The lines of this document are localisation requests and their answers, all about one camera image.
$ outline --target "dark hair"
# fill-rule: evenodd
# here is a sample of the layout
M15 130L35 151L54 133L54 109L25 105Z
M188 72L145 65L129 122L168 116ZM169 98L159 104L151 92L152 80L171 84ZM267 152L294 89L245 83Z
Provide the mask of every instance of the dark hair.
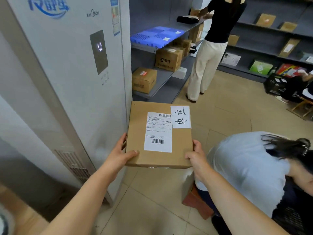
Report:
M264 147L273 157L280 159L296 159L313 174L313 150L309 150L311 143L306 138L290 140L273 134L262 135L262 141L267 142Z
M232 1L232 5L231 5L230 10L229 10L229 16L230 17L235 16L236 12L239 9L240 4L241 4L241 0L233 0Z

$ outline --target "wooden chair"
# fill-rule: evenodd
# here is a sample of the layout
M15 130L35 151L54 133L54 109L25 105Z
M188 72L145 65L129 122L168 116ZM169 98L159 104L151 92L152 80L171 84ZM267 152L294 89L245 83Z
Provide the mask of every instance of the wooden chair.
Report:
M301 96L300 96L299 98L300 98L301 100L303 100L303 101L300 102L298 105L296 105L294 108L292 108L292 109L287 109L287 110L305 120L305 117L306 117L309 113L311 113L311 112L313 111L313 101L310 100L310 99L308 99L308 98L301 97ZM305 114L301 115L301 114L295 112L295 110L296 110L297 108L299 108L300 106L304 106L305 104L310 104L310 105L312 105L312 107L311 107Z
M205 220L214 214L214 211L201 199L194 183L190 192L182 201L182 204L198 210L201 217Z

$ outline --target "black shoe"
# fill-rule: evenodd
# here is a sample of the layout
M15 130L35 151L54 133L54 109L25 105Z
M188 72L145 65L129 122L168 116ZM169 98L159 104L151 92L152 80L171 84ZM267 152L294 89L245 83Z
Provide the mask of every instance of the black shoe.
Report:
M197 101L192 101L188 98L188 95L186 94L186 98L191 102L191 103L196 103Z
M217 215L214 215L211 218L212 224L214 228L216 229L217 233L219 235L232 235L230 230L228 229L224 219L222 217L219 217Z

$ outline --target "cream wide-leg trousers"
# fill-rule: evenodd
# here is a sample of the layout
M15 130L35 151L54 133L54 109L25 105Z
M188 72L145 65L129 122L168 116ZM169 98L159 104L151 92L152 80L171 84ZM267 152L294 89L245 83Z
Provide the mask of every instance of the cream wide-leg trousers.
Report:
M204 93L208 89L226 47L227 42L202 41L189 79L187 95L190 100L196 101L200 91Z

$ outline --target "light blue shirt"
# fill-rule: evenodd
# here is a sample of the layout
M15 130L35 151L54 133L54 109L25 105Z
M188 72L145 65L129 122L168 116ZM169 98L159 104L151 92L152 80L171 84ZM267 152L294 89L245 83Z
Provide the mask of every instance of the light blue shirt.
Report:
M236 190L269 217L284 195L290 164L268 154L262 135L268 132L234 134L207 154L207 161ZM200 190L208 191L195 179Z

